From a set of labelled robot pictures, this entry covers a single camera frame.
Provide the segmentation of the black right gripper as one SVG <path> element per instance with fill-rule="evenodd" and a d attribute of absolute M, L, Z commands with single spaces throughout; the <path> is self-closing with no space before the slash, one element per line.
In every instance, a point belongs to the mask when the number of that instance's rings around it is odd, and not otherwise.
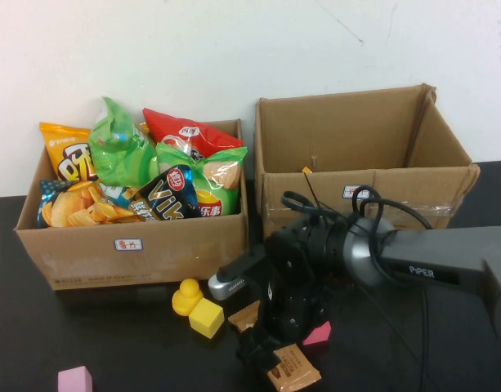
<path fill-rule="evenodd" d="M 275 367 L 275 351 L 283 340 L 303 340 L 311 332 L 331 332 L 323 307 L 326 283 L 349 283 L 344 265 L 348 224 L 338 219 L 300 216 L 271 234 L 264 242 L 271 263 L 262 327 L 249 327 L 238 337 L 237 358 L 245 365 Z"/>

